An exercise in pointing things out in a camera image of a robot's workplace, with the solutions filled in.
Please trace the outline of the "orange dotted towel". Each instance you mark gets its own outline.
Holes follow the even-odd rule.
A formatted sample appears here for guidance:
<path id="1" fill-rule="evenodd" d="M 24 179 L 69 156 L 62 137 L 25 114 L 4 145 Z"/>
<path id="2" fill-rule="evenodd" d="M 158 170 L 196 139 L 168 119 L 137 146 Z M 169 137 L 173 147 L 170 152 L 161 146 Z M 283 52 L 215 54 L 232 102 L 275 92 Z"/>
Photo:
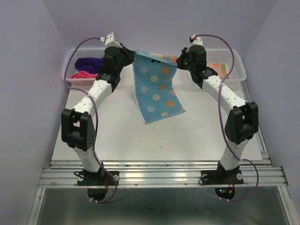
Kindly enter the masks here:
<path id="1" fill-rule="evenodd" d="M 169 60 L 171 63 L 175 63 L 177 61 L 177 56 L 173 55 L 165 55 L 164 59 Z M 215 71 L 217 75 L 223 79 L 227 74 L 227 67 L 224 63 L 207 63 L 206 68 L 201 71 L 201 73 L 207 73 L 211 71 Z"/>

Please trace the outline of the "light blue dotted towel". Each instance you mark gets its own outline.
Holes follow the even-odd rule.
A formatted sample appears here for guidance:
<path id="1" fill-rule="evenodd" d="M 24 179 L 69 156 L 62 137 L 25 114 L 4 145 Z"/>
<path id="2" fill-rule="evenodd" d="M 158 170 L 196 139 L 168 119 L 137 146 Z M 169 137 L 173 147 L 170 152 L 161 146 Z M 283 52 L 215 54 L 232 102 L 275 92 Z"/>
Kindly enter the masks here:
<path id="1" fill-rule="evenodd" d="M 135 99 L 145 124 L 184 113 L 173 78 L 177 57 L 137 50 L 133 66 Z"/>

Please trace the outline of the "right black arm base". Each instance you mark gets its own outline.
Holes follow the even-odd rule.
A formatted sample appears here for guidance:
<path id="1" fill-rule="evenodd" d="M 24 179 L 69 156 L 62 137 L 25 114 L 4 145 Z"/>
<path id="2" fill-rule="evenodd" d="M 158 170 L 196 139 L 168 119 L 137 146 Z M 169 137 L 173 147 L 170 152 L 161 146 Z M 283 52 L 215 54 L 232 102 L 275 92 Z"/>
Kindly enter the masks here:
<path id="1" fill-rule="evenodd" d="M 244 179 L 239 169 L 233 171 L 204 170 L 201 171 L 199 184 L 215 186 L 216 195 L 230 201 L 235 197 L 235 186 L 244 184 Z"/>

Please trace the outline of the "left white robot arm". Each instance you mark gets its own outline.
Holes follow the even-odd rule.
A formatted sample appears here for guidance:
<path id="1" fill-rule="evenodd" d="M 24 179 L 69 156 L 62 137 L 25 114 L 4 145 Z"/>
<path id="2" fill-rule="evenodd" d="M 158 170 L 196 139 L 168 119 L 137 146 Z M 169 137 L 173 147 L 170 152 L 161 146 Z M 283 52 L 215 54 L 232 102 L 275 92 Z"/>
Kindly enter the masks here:
<path id="1" fill-rule="evenodd" d="M 111 95 L 120 82 L 124 67 L 134 62 L 135 52 L 123 44 L 105 48 L 104 64 L 91 89 L 72 109 L 61 113 L 61 139 L 81 160 L 88 179 L 95 185 L 104 181 L 103 164 L 95 152 L 98 131 L 98 108 Z"/>

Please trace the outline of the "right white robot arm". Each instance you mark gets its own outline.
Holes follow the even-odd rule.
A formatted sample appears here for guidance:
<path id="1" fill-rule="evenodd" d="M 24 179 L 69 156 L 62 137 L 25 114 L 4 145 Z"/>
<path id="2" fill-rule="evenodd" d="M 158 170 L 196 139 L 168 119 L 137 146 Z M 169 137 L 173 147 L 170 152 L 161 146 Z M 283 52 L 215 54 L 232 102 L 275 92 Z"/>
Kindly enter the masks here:
<path id="1" fill-rule="evenodd" d="M 217 72 L 207 66 L 206 56 L 203 46 L 193 45 L 182 49 L 176 63 L 217 101 L 218 111 L 224 110 L 227 114 L 226 123 L 220 124 L 226 148 L 216 170 L 216 179 L 226 183 L 238 169 L 245 146 L 258 131 L 258 105 L 240 98 L 225 85 Z"/>

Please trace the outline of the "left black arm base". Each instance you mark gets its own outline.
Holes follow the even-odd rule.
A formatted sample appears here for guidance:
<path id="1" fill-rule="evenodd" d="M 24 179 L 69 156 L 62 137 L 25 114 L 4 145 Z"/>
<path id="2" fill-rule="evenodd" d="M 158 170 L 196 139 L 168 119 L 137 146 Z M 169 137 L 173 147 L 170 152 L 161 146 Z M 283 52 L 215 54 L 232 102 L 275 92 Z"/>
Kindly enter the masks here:
<path id="1" fill-rule="evenodd" d="M 87 187 L 87 196 L 90 202 L 97 204 L 107 203 L 117 191 L 119 184 L 119 171 L 88 172 L 86 170 L 75 171 L 73 174 L 77 177 L 77 186 Z"/>

